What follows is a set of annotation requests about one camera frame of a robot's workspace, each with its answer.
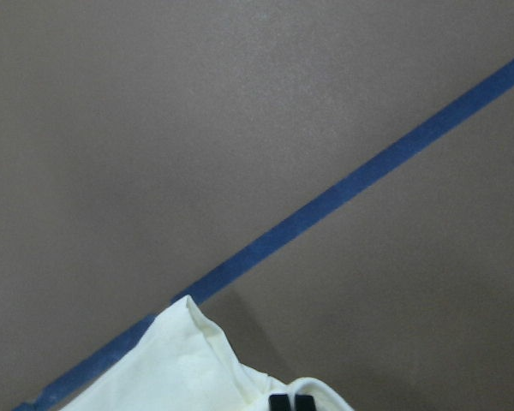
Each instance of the black object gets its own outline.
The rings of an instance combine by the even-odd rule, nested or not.
[[[290,398],[287,394],[272,394],[268,397],[270,411],[291,411]]]
[[[314,398],[312,396],[295,396],[295,411],[316,411]]]

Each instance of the blue tape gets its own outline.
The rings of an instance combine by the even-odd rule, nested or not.
[[[514,86],[514,60],[173,298],[200,304]]]
[[[147,315],[144,319],[108,342],[103,348],[100,348],[45,387],[35,402],[24,402],[17,408],[14,408],[13,411],[45,411],[58,404],[69,394],[75,392],[93,378],[96,378],[120,360],[139,342],[155,317],[154,315]]]
[[[513,86],[514,60],[211,270],[172,301],[185,295],[192,295],[198,304],[205,301]],[[139,342],[154,318],[153,315],[145,317],[44,388],[35,402],[24,402],[13,411],[46,411],[58,404],[121,359]]]

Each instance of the white fabric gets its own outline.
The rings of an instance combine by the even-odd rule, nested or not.
[[[285,385],[240,364],[223,331],[187,296],[62,411],[268,411],[272,393],[312,395],[318,411],[352,411],[317,379]]]

